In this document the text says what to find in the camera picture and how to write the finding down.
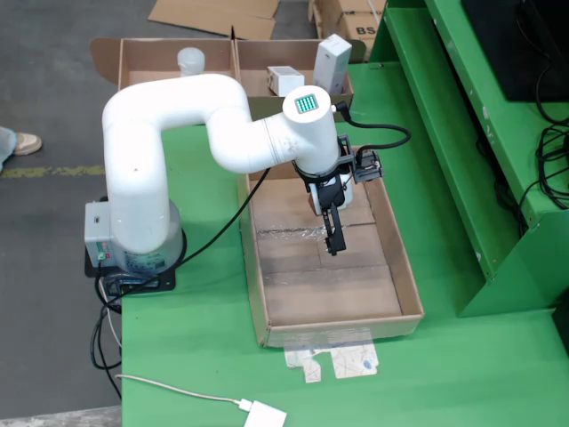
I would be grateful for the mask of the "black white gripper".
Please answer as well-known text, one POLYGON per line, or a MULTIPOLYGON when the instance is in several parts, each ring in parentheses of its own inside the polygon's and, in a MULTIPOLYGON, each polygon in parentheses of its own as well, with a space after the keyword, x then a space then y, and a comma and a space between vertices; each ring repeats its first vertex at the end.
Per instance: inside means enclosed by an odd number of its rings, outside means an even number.
POLYGON ((346 249, 338 210, 346 207, 353 198, 350 168, 338 166, 332 172, 316 175, 305 173, 296 166, 295 172, 304 182, 315 215, 323 215, 326 249, 335 256, 346 249))

